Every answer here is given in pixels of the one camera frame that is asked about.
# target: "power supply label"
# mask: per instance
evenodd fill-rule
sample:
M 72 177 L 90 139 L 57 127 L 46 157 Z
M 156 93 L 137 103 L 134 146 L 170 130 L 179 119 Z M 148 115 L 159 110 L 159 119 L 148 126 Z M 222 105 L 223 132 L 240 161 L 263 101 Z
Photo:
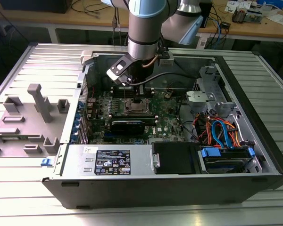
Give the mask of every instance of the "power supply label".
M 98 150 L 94 173 L 96 175 L 130 175 L 130 150 Z

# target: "black cable on desk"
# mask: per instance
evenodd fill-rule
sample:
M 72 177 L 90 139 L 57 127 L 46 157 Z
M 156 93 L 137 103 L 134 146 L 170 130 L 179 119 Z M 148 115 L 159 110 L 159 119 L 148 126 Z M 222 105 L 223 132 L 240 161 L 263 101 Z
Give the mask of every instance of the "black cable on desk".
M 75 1 L 74 3 L 72 3 L 71 6 L 70 6 L 70 8 L 71 8 L 72 10 L 74 10 L 75 12 L 79 12 L 79 13 L 94 13 L 94 12 L 98 12 L 98 11 L 101 11 L 101 10 L 103 10 L 103 9 L 106 9 L 106 8 L 109 8 L 109 7 L 110 7 L 110 6 L 106 6 L 106 7 L 99 8 L 99 9 L 92 10 L 92 11 L 87 10 L 87 8 L 90 7 L 90 6 L 97 6 L 97 5 L 100 5 L 100 4 L 92 4 L 92 5 L 86 6 L 85 9 L 84 9 L 84 11 L 81 11 L 81 10 L 78 10 L 78 9 L 75 9 L 75 8 L 74 8 L 74 5 L 75 5 L 76 3 L 78 3 L 78 2 L 80 2 L 80 1 L 81 1 L 81 0 L 77 0 L 77 1 Z
M 0 14 L 29 43 L 29 40 L 3 15 L 3 13 L 1 11 L 0 11 Z

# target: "electronic circuit board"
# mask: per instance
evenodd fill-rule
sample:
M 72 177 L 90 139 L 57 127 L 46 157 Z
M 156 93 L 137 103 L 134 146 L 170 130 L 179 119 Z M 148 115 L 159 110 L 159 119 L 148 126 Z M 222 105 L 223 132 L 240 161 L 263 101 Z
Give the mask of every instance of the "electronic circuit board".
M 115 115 L 125 114 L 124 98 L 114 98 L 109 93 L 95 96 L 92 115 L 89 120 L 92 131 L 90 144 L 150 144 L 154 141 L 184 141 L 182 127 L 176 117 L 176 99 L 170 97 L 165 99 L 166 91 L 154 91 L 152 98 L 144 99 L 147 102 L 148 111 L 145 115 L 153 113 L 155 124 L 146 125 L 142 135 L 134 136 L 107 136 L 109 130 L 106 129 L 110 120 L 109 113 Z M 136 117 L 138 120 L 150 120 L 142 116 Z

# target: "blue cable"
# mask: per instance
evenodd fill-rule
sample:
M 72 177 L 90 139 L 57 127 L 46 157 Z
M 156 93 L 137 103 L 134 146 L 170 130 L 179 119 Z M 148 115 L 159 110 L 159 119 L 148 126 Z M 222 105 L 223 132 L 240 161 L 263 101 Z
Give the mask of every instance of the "blue cable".
M 224 134 L 225 134 L 225 142 L 226 142 L 226 145 L 227 145 L 229 148 L 233 148 L 232 142 L 231 142 L 230 138 L 228 137 L 226 125 L 225 125 L 223 122 L 221 122 L 221 121 L 215 121 L 215 122 L 212 124 L 212 135 L 213 135 L 214 140 L 216 140 L 216 142 L 219 143 L 222 148 L 224 148 L 223 143 L 222 143 L 220 140 L 218 140 L 218 138 L 217 138 L 217 136 L 216 136 L 215 127 L 216 127 L 217 123 L 220 123 L 221 126 L 222 126 L 222 129 L 223 129 Z
M 214 45 L 214 49 L 216 49 L 216 46 L 218 45 L 219 40 L 220 40 L 221 29 L 220 29 L 220 25 L 219 25 L 219 23 L 218 23 L 217 20 L 215 20 L 215 19 L 213 19 L 213 18 L 210 18 L 210 19 L 213 20 L 213 21 L 217 24 L 217 26 L 218 26 L 218 37 L 217 37 L 217 41 L 216 41 L 216 43 L 215 43 L 215 45 Z

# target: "robotic arm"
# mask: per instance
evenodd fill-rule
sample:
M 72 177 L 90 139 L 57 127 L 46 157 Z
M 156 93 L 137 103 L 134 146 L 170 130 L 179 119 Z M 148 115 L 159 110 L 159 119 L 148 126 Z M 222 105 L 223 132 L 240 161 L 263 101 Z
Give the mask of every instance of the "robotic arm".
M 152 75 L 152 62 L 161 55 L 158 52 L 161 33 L 168 40 L 189 45 L 203 20 L 199 0 L 101 1 L 130 11 L 128 54 L 107 71 L 116 84 L 124 86 Z

